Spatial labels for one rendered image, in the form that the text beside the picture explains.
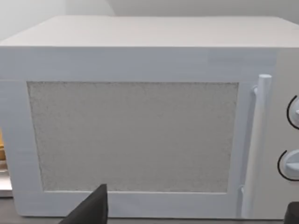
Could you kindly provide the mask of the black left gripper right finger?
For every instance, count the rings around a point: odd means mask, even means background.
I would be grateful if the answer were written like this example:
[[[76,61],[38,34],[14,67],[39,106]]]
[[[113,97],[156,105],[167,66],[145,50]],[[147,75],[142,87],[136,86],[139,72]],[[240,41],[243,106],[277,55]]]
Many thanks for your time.
[[[287,205],[283,224],[299,224],[299,202],[290,202]]]

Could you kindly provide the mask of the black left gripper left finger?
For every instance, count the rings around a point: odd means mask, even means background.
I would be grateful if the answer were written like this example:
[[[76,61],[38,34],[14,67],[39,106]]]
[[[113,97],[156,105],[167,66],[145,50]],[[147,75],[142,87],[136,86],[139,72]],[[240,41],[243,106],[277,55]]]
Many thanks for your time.
[[[108,193],[107,184],[101,184],[59,224],[107,224]]]

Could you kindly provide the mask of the white microwave knob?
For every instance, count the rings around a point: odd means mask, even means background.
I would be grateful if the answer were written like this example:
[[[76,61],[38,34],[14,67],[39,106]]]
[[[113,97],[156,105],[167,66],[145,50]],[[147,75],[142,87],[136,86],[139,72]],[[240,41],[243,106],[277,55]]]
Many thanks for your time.
[[[290,182],[299,182],[299,149],[285,150],[277,161],[280,176]]]
[[[286,109],[288,123],[296,130],[299,130],[299,97],[295,95],[289,102]]]

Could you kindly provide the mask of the pale microwave door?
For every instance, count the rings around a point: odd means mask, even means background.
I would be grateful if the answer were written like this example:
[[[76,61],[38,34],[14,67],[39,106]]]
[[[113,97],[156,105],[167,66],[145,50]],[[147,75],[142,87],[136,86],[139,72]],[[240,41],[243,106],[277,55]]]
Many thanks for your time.
[[[255,89],[275,48],[0,47],[17,213],[63,217],[101,184],[109,215],[237,218]]]

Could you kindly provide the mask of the pale microwave oven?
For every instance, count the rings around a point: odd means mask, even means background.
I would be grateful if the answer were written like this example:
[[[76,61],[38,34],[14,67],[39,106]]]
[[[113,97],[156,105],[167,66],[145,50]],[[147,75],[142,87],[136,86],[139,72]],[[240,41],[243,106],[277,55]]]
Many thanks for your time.
[[[275,48],[277,60],[249,219],[282,219],[299,201],[299,182],[283,179],[280,155],[299,149],[299,130],[287,121],[299,97],[299,25],[277,17],[58,16],[22,31],[1,46]]]

